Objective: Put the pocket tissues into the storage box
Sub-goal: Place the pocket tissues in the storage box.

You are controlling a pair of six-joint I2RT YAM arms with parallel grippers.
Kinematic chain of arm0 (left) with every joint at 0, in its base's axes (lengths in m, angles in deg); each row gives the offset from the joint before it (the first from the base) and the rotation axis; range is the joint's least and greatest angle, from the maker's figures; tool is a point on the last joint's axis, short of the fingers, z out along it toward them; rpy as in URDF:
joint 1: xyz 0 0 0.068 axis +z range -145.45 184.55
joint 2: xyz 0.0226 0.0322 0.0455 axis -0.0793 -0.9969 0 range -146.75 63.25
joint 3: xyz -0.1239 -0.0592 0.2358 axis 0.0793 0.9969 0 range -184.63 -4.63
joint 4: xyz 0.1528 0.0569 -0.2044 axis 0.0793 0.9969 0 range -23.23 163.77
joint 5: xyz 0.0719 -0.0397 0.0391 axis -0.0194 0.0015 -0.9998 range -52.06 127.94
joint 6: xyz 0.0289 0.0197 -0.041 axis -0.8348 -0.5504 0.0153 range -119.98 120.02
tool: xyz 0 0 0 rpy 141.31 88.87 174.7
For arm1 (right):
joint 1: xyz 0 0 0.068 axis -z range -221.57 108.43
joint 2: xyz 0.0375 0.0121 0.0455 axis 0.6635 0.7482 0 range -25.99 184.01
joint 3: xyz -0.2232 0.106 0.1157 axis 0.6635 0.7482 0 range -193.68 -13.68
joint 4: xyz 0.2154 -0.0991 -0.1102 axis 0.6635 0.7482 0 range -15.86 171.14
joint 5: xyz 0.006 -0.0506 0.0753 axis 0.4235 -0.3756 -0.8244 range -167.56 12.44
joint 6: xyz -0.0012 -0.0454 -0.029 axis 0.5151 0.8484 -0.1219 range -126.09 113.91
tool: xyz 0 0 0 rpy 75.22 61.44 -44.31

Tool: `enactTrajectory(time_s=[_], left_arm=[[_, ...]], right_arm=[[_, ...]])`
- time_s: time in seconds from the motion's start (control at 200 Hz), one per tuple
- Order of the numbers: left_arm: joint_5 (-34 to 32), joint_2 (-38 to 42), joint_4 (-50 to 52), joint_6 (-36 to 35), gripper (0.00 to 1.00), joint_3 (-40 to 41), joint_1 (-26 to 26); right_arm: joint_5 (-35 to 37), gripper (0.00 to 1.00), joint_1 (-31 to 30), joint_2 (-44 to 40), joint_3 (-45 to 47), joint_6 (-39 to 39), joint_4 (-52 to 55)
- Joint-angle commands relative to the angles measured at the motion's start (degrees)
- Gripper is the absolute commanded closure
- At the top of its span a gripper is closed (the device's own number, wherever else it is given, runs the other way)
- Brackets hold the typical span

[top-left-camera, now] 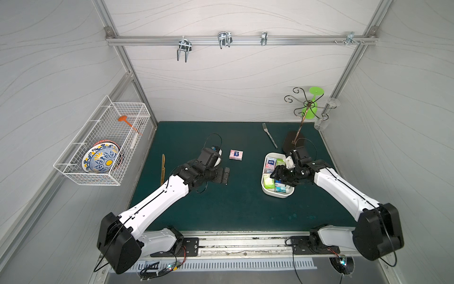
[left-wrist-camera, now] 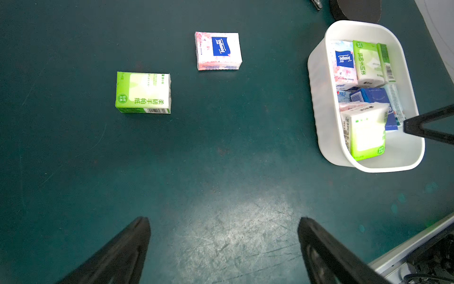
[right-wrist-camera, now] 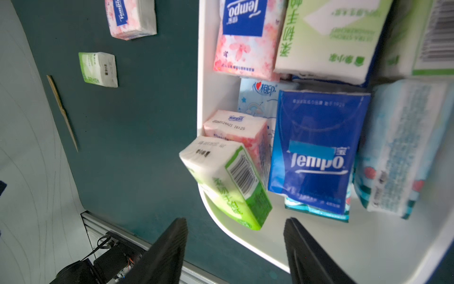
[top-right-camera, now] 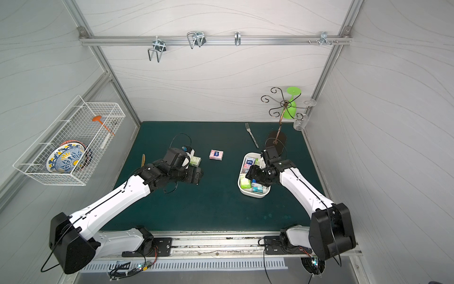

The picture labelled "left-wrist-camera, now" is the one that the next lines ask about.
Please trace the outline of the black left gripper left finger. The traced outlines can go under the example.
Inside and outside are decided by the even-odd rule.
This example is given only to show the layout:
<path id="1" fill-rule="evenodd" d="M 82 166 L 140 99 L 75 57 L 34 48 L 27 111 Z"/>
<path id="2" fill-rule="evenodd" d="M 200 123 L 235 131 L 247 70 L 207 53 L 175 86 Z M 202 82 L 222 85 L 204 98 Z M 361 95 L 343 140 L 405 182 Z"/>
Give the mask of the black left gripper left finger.
<path id="1" fill-rule="evenodd" d="M 138 217 L 70 272 L 60 284 L 137 284 L 151 237 L 148 218 Z"/>

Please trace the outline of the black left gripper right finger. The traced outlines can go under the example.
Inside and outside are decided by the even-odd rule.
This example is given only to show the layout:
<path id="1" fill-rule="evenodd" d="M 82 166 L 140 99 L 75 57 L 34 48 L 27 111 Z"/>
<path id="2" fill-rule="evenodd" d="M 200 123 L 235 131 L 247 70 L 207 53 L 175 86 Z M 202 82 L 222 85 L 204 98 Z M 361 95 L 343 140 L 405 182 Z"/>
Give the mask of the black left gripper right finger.
<path id="1" fill-rule="evenodd" d="M 314 219 L 301 218 L 297 233 L 312 284 L 388 283 Z"/>

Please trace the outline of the green tissue pack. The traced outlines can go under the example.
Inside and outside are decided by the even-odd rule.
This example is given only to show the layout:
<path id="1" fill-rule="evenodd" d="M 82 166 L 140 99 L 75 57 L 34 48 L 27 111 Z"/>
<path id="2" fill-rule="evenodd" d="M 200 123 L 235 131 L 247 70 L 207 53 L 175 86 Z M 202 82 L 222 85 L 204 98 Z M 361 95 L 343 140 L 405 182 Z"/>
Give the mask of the green tissue pack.
<path id="1" fill-rule="evenodd" d="M 340 113 L 345 144 L 355 161 L 384 154 L 389 106 L 374 102 Z"/>
<path id="2" fill-rule="evenodd" d="M 359 88 L 377 88 L 384 85 L 383 69 L 377 45 L 364 41 L 353 41 L 355 68 Z"/>
<path id="3" fill-rule="evenodd" d="M 115 107 L 124 114 L 170 114 L 170 74 L 117 72 Z"/>
<path id="4" fill-rule="evenodd" d="M 380 58 L 380 64 L 383 71 L 385 84 L 396 83 L 396 78 L 391 66 L 389 51 L 386 44 L 377 43 L 377 51 Z"/>

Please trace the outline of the pink tissue pack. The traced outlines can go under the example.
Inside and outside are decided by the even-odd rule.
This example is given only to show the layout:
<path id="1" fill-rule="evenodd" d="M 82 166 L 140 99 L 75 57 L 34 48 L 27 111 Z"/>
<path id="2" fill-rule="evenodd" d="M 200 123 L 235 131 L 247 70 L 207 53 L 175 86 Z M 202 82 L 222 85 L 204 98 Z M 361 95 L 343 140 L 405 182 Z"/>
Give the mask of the pink tissue pack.
<path id="1" fill-rule="evenodd" d="M 340 112 L 344 112 L 344 111 L 351 110 L 351 109 L 354 109 L 354 108 L 362 107 L 362 106 L 364 106 L 366 104 L 367 104 L 366 102 L 361 102 L 361 101 L 357 101 L 357 102 L 340 102 L 339 103 L 339 111 Z"/>
<path id="2" fill-rule="evenodd" d="M 196 32 L 198 71 L 236 71 L 242 64 L 238 33 Z"/>
<path id="3" fill-rule="evenodd" d="M 354 46 L 351 41 L 331 40 L 330 60 L 337 91 L 347 91 L 358 85 L 354 59 Z"/>

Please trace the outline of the light blue cartoon tissue pack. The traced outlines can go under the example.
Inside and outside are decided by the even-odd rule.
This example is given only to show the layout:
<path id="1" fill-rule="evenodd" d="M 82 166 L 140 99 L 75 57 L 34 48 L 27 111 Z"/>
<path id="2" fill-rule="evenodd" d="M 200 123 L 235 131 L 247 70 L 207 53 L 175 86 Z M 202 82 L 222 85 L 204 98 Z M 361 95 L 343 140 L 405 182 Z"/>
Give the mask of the light blue cartoon tissue pack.
<path id="1" fill-rule="evenodd" d="M 337 97 L 339 103 L 364 102 L 359 89 L 353 91 L 337 91 Z"/>

